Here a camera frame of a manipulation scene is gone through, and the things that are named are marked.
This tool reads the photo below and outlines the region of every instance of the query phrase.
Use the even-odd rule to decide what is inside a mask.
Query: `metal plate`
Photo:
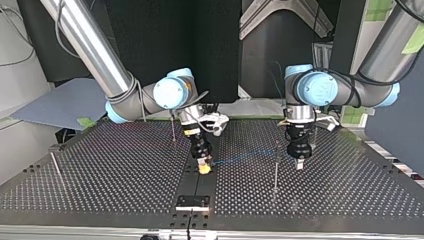
[[[424,233],[424,190],[344,129],[317,132],[303,171],[284,153],[274,191],[276,123],[227,126],[208,229]]]
[[[0,224],[169,227],[190,147],[176,131],[173,142],[170,122],[101,124],[54,153],[60,173],[48,158],[3,187]]]
[[[277,121],[230,121],[206,176],[176,132],[174,143],[169,122],[100,124],[55,152],[60,174],[47,157],[0,187],[0,225],[424,234],[424,190],[345,129],[318,131],[304,171],[284,153],[278,191]],[[176,212],[192,194],[210,211]]]

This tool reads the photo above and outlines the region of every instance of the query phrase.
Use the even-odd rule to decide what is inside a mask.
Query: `black cable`
[[[20,64],[20,63],[23,63],[23,62],[25,62],[25,61],[28,61],[28,60],[32,57],[32,55],[34,55],[34,52],[35,52],[35,50],[34,50],[34,48],[33,48],[33,49],[31,50],[31,53],[29,54],[29,56],[28,56],[28,57],[26,57],[26,58],[24,58],[24,59],[22,59],[22,60],[16,61],[16,62],[0,64],[0,67],[6,67],[6,66],[11,66],[11,65],[16,65],[16,64]]]
[[[271,70],[267,69],[267,72],[271,74],[272,79],[274,80],[275,88],[277,89],[278,94],[280,94],[281,99],[283,99],[283,94],[281,93],[281,90],[278,87],[277,78],[275,78],[275,75],[271,72]]]
[[[424,23],[424,17],[420,16],[416,12],[412,11],[412,9],[410,9],[408,6],[406,6],[404,2],[402,2],[401,0],[395,0],[395,2],[400,8],[402,8],[403,11],[408,13],[409,16],[411,16],[411,17],[417,19],[418,21]]]
[[[32,45],[31,39],[29,38],[29,36],[27,36],[27,39],[25,39],[23,34],[19,31],[19,29],[13,23],[13,21],[9,18],[9,16],[7,16],[6,11],[8,11],[8,10],[11,11],[13,14],[15,14],[18,18],[20,18],[22,20],[22,16],[19,15],[19,13],[16,10],[14,10],[12,8],[8,8],[8,7],[6,8],[6,6],[3,6],[3,5],[0,4],[0,13],[4,14],[3,16],[5,17],[6,21],[17,31],[19,36],[32,48],[32,50],[26,58],[19,60],[19,61],[16,61],[16,62],[0,64],[0,67],[12,66],[12,65],[16,65],[16,64],[20,64],[20,63],[23,63],[25,61],[28,61],[35,53],[34,46]]]
[[[375,86],[391,86],[391,85],[393,85],[393,84],[396,84],[396,83],[400,83],[401,81],[403,81],[403,80],[405,80],[406,79],[406,77],[412,72],[412,70],[415,68],[415,66],[417,65],[417,62],[418,62],[418,59],[420,58],[420,55],[421,55],[421,53],[422,53],[422,51],[423,51],[423,47],[421,47],[420,48],[420,50],[417,52],[417,55],[415,56],[415,58],[414,58],[414,60],[412,61],[412,64],[411,64],[411,66],[408,68],[408,70],[400,77],[400,78],[398,78],[398,79],[396,79],[396,80],[393,80],[393,81],[390,81],[390,82],[378,82],[378,81],[375,81],[375,80],[373,80],[373,79],[370,79],[370,78],[368,78],[368,77],[366,77],[366,76],[364,76],[361,72],[359,72],[358,71],[358,75],[361,77],[361,78],[363,78],[363,79],[361,79],[361,78],[358,78],[358,77],[355,77],[355,76],[352,76],[352,75],[350,75],[350,77],[351,78],[353,78],[353,79],[355,79],[356,81],[358,81],[358,82],[361,82],[361,83],[365,83],[365,84],[369,84],[369,85],[375,85]]]
[[[316,63],[316,56],[315,56],[315,30],[317,28],[317,20],[318,20],[318,16],[319,16],[319,11],[321,10],[320,6],[317,6],[317,12],[315,14],[315,19],[314,19],[314,26],[313,26],[313,31],[312,31],[312,65],[314,66],[314,68],[317,67],[317,63]]]
[[[94,5],[96,4],[96,0],[93,0],[90,5],[90,11],[93,11]]]

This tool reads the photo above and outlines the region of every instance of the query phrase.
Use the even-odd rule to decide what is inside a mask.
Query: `end effector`
[[[309,137],[317,121],[314,107],[351,105],[355,107],[384,107],[393,104],[399,93],[399,84],[373,86],[356,82],[348,84],[343,76],[314,70],[312,65],[286,68],[285,137],[289,141],[287,153],[296,159],[296,168],[303,169],[305,159],[313,154]]]
[[[106,110],[109,118],[116,123],[134,121],[162,110],[175,112],[180,119],[184,135],[191,141],[190,152],[198,162],[199,173],[207,174],[212,167],[212,145],[206,133],[220,136],[228,117],[208,112],[198,101],[205,95],[198,95],[194,77],[188,68],[176,70],[155,84],[144,88],[130,88],[127,98],[121,101],[109,99]]]

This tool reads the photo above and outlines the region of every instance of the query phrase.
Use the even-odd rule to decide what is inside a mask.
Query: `cable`
[[[185,113],[187,113],[192,119],[194,119],[194,121],[196,121],[197,122],[197,124],[199,124],[200,125],[200,127],[203,129],[203,130],[205,130],[206,132],[208,132],[208,133],[214,133],[214,131],[213,130],[209,130],[209,129],[207,129],[205,126],[203,126],[203,124],[199,121],[199,119],[197,119],[197,118],[195,118],[195,117],[193,117],[193,115],[191,115],[191,113],[190,112],[188,112],[187,111],[187,109],[184,109],[184,112]]]
[[[281,90],[280,90],[280,88],[278,87],[278,83],[277,83],[277,79],[275,78],[275,75],[274,75],[274,74],[271,72],[271,70],[269,70],[269,69],[267,69],[267,72],[271,74],[272,79],[274,80],[275,88],[277,89],[278,94],[280,94],[281,99],[283,99],[283,94],[281,93]]]
[[[362,83],[369,84],[369,85],[375,85],[375,86],[391,86],[393,84],[400,83],[401,81],[406,79],[406,77],[415,68],[422,51],[423,51],[423,47],[421,47],[420,50],[417,52],[417,55],[415,56],[414,60],[412,61],[411,66],[408,68],[408,70],[400,78],[398,78],[396,80],[393,80],[393,81],[390,81],[390,82],[378,82],[378,81],[375,81],[373,79],[370,79],[370,78],[364,76],[361,72],[358,72],[358,75],[363,79],[352,76],[352,75],[350,75],[350,77],[352,77],[353,79],[355,79],[358,82],[362,82]]]
[[[141,113],[143,115],[143,120],[146,122],[147,120],[146,120],[146,110],[144,109],[144,95],[146,95],[153,102],[155,100],[149,94],[146,93],[146,91],[141,86],[140,81],[135,79],[135,77],[134,77],[134,75],[132,75],[132,73],[128,72],[128,74],[131,76],[131,85],[130,85],[129,89],[118,97],[115,97],[115,98],[107,97],[107,100],[111,104],[119,104],[119,103],[125,101],[129,96],[131,96],[131,94],[133,94],[133,92],[135,90],[138,90],[138,94],[139,94],[138,97],[139,97],[140,102],[141,102]]]
[[[416,12],[412,11],[412,9],[410,9],[408,6],[406,6],[404,2],[402,2],[401,0],[395,0],[395,2],[400,8],[402,8],[403,11],[408,13],[409,16],[411,16],[411,17],[417,19],[418,21],[424,23],[424,17],[420,16]]]
[[[14,30],[16,31],[16,33],[18,34],[18,36],[20,37],[20,38],[22,38],[22,40],[23,41],[25,41],[25,43],[27,43],[32,49],[31,49],[31,52],[30,52],[30,54],[26,57],[26,58],[24,58],[24,59],[22,59],[22,60],[19,60],[19,61],[16,61],[16,62],[11,62],[11,63],[5,63],[5,64],[0,64],[0,67],[6,67],[6,66],[11,66],[11,65],[16,65],[16,64],[20,64],[20,63],[23,63],[23,62],[25,62],[25,61],[27,61],[27,60],[29,60],[33,55],[34,55],[34,53],[35,53],[35,50],[34,50],[34,47],[33,47],[33,45],[32,45],[32,42],[31,42],[31,39],[29,38],[29,36],[27,35],[27,38],[25,38],[24,37],[24,35],[21,33],[21,31],[19,31],[19,29],[18,29],[18,27],[15,25],[15,23],[12,21],[12,19],[10,19],[10,17],[7,15],[7,13],[6,13],[6,11],[11,11],[13,14],[15,14],[19,19],[21,19],[21,21],[23,21],[23,18],[22,18],[22,16],[21,16],[21,14],[17,11],[17,10],[15,10],[15,9],[13,9],[13,8],[11,8],[11,7],[8,7],[8,6],[5,6],[5,5],[2,5],[2,4],[0,4],[0,12],[2,13],[2,16],[3,16],[3,18],[6,20],[6,22],[11,26],[11,27],[13,27],[14,28]]]
[[[312,31],[312,65],[314,66],[314,68],[317,67],[316,56],[315,56],[315,30],[316,30],[316,27],[317,27],[317,20],[318,20],[320,10],[321,10],[321,8],[318,5],[317,6],[317,12],[315,14],[315,19],[314,19],[313,31]]]
[[[60,19],[62,16],[62,9],[63,6],[65,5],[64,0],[59,0],[59,4],[57,5],[57,17],[56,17],[56,22],[54,24],[54,31],[56,34],[56,39],[57,42],[59,43],[60,47],[67,52],[69,55],[71,55],[74,58],[80,58],[77,54],[73,53],[71,50],[69,50],[62,42],[62,39],[60,38],[60,31],[59,28],[62,29],[61,25],[60,25]]]
[[[93,11],[95,4],[96,4],[96,0],[93,0],[90,4],[90,11]]]

